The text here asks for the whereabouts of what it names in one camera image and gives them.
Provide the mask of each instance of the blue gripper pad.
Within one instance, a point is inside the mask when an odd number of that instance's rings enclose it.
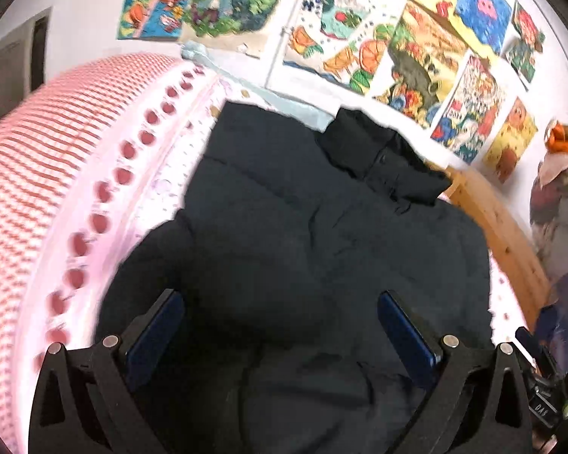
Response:
[[[130,347],[125,351],[123,372],[130,392],[150,380],[184,315],[185,305],[181,294],[167,290],[146,314],[135,318],[123,333],[123,345]],[[126,338],[133,343],[127,344]]]
[[[436,367],[443,353],[431,329],[422,329],[424,322],[403,307],[395,292],[381,294],[377,312],[410,379],[418,387],[430,389],[437,382]]]

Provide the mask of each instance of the pink red striped fabric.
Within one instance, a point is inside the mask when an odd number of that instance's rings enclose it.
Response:
[[[80,66],[39,89],[0,122],[0,436],[13,452],[13,338],[43,239],[103,133],[178,62],[134,54]]]

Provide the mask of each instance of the metal screw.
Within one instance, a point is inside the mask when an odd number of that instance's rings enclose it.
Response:
[[[513,347],[509,343],[501,343],[501,351],[504,354],[511,354],[513,353]]]
[[[117,336],[109,335],[109,336],[106,336],[103,339],[103,346],[105,348],[113,348],[117,344],[118,344],[118,337]]]
[[[450,348],[456,348],[459,346],[459,339],[453,335],[446,335],[444,336],[444,344],[449,346]]]
[[[61,343],[51,343],[48,347],[48,353],[57,354],[61,351]]]

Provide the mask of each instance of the black jacket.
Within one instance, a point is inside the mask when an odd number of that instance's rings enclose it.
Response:
[[[95,336],[164,288],[174,339],[137,402],[177,452],[385,452],[422,397],[377,320],[393,289],[440,334],[489,346],[488,250],[449,186],[358,111],[323,134],[228,103],[185,209],[121,265]]]

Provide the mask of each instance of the wooden headboard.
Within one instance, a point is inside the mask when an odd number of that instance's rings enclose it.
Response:
[[[504,206],[492,185],[474,169],[445,171],[453,185],[451,202],[482,228],[488,247],[507,274],[531,331],[541,308],[549,303],[551,284],[530,241]]]

